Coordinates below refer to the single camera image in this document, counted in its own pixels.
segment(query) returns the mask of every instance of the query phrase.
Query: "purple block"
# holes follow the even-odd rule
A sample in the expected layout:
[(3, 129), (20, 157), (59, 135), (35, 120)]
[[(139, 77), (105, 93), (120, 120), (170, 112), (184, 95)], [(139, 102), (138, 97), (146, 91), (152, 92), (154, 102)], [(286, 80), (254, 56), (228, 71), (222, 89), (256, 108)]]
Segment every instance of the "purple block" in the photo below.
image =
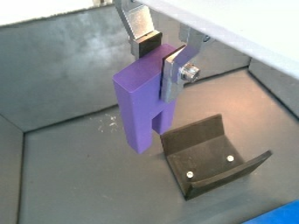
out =
[(125, 139), (138, 153), (152, 144), (152, 129), (162, 135), (171, 127), (175, 101), (160, 100), (163, 58), (175, 51), (160, 45), (113, 76)]

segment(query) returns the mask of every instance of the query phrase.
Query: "white surface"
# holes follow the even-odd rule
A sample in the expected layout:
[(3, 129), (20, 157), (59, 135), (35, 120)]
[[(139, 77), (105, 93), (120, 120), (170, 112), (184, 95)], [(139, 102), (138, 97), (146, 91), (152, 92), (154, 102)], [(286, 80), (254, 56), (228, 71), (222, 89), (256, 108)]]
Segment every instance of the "white surface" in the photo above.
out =
[(35, 18), (89, 8), (92, 0), (0, 0), (0, 25), (8, 25)]
[(299, 1), (138, 1), (299, 79)]

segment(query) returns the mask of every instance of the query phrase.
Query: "blue object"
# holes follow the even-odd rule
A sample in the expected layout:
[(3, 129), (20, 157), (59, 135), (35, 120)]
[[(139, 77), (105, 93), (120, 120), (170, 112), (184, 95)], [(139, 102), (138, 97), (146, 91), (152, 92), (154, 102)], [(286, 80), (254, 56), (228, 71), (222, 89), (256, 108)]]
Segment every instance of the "blue object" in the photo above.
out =
[(244, 224), (299, 224), (299, 200), (264, 213)]

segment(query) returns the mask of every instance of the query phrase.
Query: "black bracket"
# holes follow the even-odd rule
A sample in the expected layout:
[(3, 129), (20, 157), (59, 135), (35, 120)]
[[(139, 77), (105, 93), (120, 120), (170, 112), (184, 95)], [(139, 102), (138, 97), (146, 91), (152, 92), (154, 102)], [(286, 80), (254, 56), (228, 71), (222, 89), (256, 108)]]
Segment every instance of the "black bracket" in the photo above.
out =
[(250, 174), (272, 155), (268, 150), (244, 162), (224, 135), (222, 115), (168, 131), (162, 141), (186, 200)]

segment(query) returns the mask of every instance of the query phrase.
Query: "metal wall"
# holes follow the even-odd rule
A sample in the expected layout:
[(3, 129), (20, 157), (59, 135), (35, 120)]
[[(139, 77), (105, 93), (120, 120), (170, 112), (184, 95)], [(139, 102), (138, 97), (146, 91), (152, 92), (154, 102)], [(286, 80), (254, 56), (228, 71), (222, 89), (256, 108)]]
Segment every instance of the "metal wall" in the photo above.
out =
[(24, 133), (0, 116), (0, 223), (17, 220)]
[[(179, 23), (155, 12), (154, 22), (180, 46)], [(248, 65), (218, 41), (196, 60), (202, 77)], [(0, 113), (28, 131), (115, 105), (111, 77), (132, 61), (113, 5), (3, 27)]]
[(252, 59), (248, 71), (299, 117), (299, 80)]

